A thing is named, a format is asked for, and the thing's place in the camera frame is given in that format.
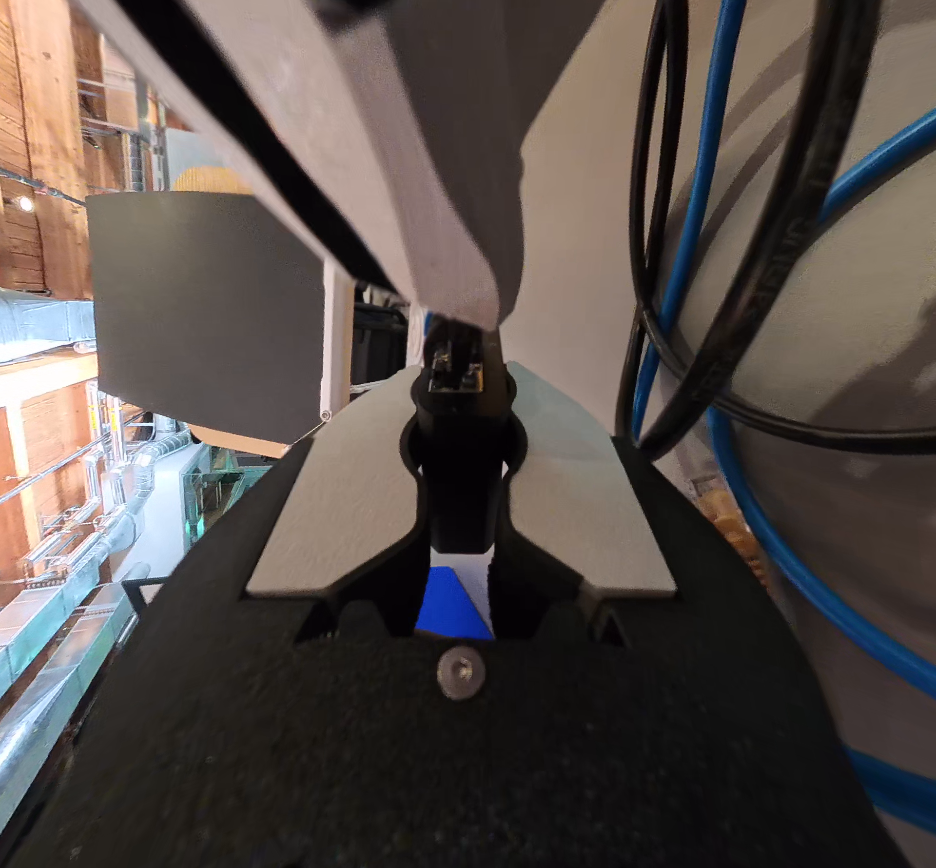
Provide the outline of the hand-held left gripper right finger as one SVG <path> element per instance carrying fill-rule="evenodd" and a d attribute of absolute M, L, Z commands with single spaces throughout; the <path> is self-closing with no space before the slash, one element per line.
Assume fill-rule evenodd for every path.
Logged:
<path fill-rule="evenodd" d="M 496 638 L 532 638 L 573 605 L 590 624 L 618 600 L 671 600 L 677 584 L 598 419 L 515 360 L 503 496 L 488 566 Z"/>

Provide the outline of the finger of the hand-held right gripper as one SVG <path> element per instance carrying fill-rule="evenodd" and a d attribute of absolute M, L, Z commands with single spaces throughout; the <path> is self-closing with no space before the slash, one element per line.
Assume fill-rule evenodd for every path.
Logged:
<path fill-rule="evenodd" d="M 345 28 L 267 0 L 184 0 L 394 286 L 496 329 L 521 289 L 522 148 L 606 0 L 448 0 Z"/>
<path fill-rule="evenodd" d="M 397 288 L 357 230 L 278 137 L 184 0 L 71 0 L 234 168 L 261 203 L 352 279 Z"/>

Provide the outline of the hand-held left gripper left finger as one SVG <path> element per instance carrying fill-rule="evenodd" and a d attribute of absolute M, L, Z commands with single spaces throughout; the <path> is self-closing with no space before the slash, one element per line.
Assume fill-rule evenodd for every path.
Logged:
<path fill-rule="evenodd" d="M 429 574 L 427 493 L 410 448 L 423 373 L 400 370 L 312 437 L 251 597 L 310 596 L 334 617 L 367 601 L 392 636 L 414 632 Z"/>

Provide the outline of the black ethernet adapter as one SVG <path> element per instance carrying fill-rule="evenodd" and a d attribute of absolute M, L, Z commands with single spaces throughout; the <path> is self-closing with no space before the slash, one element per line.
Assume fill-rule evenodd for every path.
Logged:
<path fill-rule="evenodd" d="M 425 360 L 413 398 L 430 546 L 484 554 L 494 544 L 516 388 L 495 332 L 443 325 L 428 336 Z"/>

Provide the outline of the blue plastic bin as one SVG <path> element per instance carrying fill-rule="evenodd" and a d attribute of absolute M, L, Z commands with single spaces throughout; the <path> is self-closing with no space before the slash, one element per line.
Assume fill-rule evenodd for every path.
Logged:
<path fill-rule="evenodd" d="M 449 640 L 493 640 L 493 634 L 455 570 L 432 567 L 415 633 Z"/>

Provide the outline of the silver ribbed ventilation duct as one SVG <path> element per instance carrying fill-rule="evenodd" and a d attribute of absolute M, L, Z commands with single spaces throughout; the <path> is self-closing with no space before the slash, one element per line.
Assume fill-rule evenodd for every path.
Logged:
<path fill-rule="evenodd" d="M 95 350 L 94 303 L 1 289 L 1 363 L 68 346 Z"/>

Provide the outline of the silver rectangular ventilation duct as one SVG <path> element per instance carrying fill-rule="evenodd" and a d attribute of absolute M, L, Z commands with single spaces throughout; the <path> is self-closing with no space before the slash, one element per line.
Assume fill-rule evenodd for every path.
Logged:
<path fill-rule="evenodd" d="M 3 828 L 136 617 L 116 582 L 79 603 L 63 587 L 27 591 L 2 610 Z"/>

